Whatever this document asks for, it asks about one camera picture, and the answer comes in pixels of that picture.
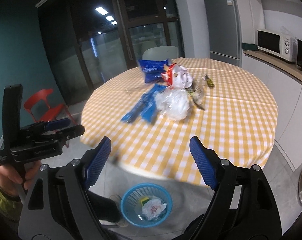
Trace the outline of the person's left hand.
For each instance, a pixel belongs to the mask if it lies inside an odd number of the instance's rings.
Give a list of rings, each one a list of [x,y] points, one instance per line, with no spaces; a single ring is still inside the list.
[[[0,166],[0,188],[9,196],[17,197],[18,192],[15,185],[23,185],[28,190],[33,184],[34,178],[41,166],[40,161],[31,163],[25,175],[25,181],[21,178],[18,172],[9,164]]]

